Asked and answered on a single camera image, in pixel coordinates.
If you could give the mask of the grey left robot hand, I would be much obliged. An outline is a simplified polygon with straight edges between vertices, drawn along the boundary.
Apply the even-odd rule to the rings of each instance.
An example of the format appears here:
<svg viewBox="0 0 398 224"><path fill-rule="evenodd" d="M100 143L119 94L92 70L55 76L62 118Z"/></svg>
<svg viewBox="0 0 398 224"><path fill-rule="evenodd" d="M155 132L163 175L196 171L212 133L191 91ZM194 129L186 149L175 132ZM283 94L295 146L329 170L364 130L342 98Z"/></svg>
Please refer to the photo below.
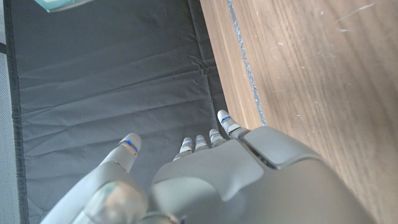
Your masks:
<svg viewBox="0 0 398 224"><path fill-rule="evenodd" d="M216 130L183 140L147 192L130 176L142 141L131 133L75 184L44 223L373 223L314 150L267 126L248 130L226 112Z"/></svg>

